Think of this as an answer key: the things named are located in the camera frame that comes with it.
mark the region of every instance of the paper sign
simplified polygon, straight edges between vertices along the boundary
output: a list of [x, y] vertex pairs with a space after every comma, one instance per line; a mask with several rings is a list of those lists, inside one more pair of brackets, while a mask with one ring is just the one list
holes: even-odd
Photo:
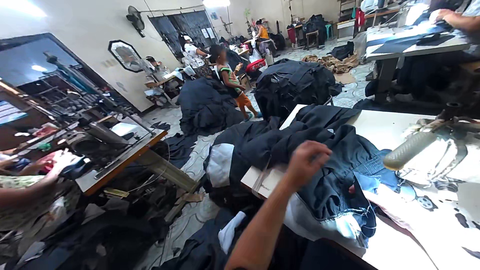
[[215, 38], [215, 34], [213, 33], [212, 29], [209, 27], [207, 28], [208, 34], [210, 35], [211, 38]]
[[208, 38], [207, 29], [202, 29], [202, 33], [204, 34], [205, 38]]

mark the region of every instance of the ceiling light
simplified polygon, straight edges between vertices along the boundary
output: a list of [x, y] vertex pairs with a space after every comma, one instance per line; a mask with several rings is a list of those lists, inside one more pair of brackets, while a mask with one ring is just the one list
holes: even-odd
[[45, 71], [47, 71], [46, 68], [44, 68], [44, 67], [42, 67], [42, 66], [39, 66], [39, 65], [33, 65], [33, 66], [32, 66], [32, 69], [33, 69], [33, 70], [36, 70], [36, 71], [40, 71], [40, 72], [45, 72]]
[[27, 0], [0, 0], [0, 6], [20, 11], [34, 17], [46, 17], [43, 10]]
[[203, 4], [206, 8], [227, 7], [230, 5], [230, 0], [204, 0]]

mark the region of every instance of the hand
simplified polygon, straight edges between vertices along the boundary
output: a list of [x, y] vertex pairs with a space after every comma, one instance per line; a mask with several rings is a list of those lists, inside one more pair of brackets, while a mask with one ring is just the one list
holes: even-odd
[[53, 168], [63, 170], [63, 168], [70, 165], [76, 158], [77, 156], [70, 153], [68, 149], [59, 150], [55, 152], [55, 155], [52, 158], [52, 161], [54, 162]]
[[323, 167], [331, 154], [332, 150], [324, 144], [314, 141], [303, 142], [293, 152], [284, 181], [294, 192], [298, 191]]
[[437, 11], [438, 11], [438, 14], [437, 14], [437, 17], [435, 18], [436, 22], [443, 20], [445, 18], [445, 16], [447, 16], [447, 15], [451, 15], [451, 14], [455, 13], [454, 11], [451, 11], [451, 10], [448, 10], [448, 9], [440, 9], [440, 10], [436, 10], [434, 12], [437, 12]]
[[237, 67], [235, 68], [235, 72], [240, 71], [240, 69], [242, 68], [242, 66], [243, 66], [243, 63], [239, 63], [239, 64], [237, 65]]

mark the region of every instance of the white wall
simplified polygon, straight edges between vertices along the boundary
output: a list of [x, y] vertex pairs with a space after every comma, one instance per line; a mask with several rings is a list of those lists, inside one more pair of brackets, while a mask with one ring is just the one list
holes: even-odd
[[[0, 7], [0, 39], [34, 35], [50, 32], [71, 51], [87, 63], [94, 71], [115, 87], [136, 108], [143, 111], [152, 103], [143, 91], [144, 73], [133, 73], [125, 70], [108, 52], [110, 40], [121, 39], [132, 44], [142, 56], [151, 55], [162, 61], [170, 69], [180, 66], [168, 46], [142, 13], [145, 22], [141, 38], [131, 23], [125, 18], [127, 7], [134, 6], [139, 11], [147, 11], [143, 0], [29, 0], [45, 13], [44, 18], [35, 18], [28, 14]], [[146, 0], [151, 10], [186, 8], [202, 4], [202, 0]], [[228, 7], [233, 35], [247, 37], [247, 25], [243, 12], [250, 8], [251, 17], [255, 20], [265, 17], [276, 33], [276, 20], [280, 30], [286, 36], [286, 26], [290, 23], [288, 0], [230, 0]], [[297, 17], [309, 18], [312, 14], [323, 14], [327, 20], [338, 18], [339, 2], [337, 0], [293, 0], [292, 11]], [[218, 17], [228, 22], [226, 8], [207, 10], [207, 15], [215, 11]], [[153, 12], [154, 16], [175, 14], [179, 11]], [[228, 38], [220, 18], [211, 20], [218, 37]]]
[[[143, 0], [30, 0], [30, 2], [41, 8], [47, 17], [35, 18], [0, 7], [0, 39], [52, 33], [140, 111], [152, 105], [143, 93], [146, 90], [145, 75], [125, 70], [107, 50], [108, 42], [121, 39], [132, 44], [142, 57], [151, 55], [170, 69], [180, 66], [148, 20], [149, 13], [142, 13], [145, 22], [144, 38], [140, 37], [125, 18], [129, 5], [140, 11], [148, 10]], [[148, 0], [147, 3], [155, 10], [191, 7], [201, 5], [202, 1]]]

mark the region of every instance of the child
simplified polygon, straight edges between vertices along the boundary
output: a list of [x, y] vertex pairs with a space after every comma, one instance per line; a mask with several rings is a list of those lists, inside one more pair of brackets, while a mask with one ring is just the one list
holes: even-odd
[[235, 71], [232, 71], [228, 66], [225, 65], [225, 62], [227, 61], [227, 52], [220, 45], [213, 45], [210, 48], [210, 54], [212, 55], [210, 57], [210, 62], [216, 63], [215, 68], [218, 78], [220, 81], [223, 81], [223, 84], [227, 88], [229, 88], [229, 93], [237, 102], [237, 105], [240, 108], [240, 111], [243, 113], [245, 120], [248, 121], [252, 117], [251, 114], [247, 114], [245, 111], [245, 106], [247, 106], [247, 108], [253, 112], [255, 117], [261, 117], [262, 114], [253, 108], [252, 103], [243, 92], [245, 90], [245, 86], [241, 85], [237, 79], [236, 73], [241, 69], [243, 64], [238, 64], [238, 66], [235, 68]]

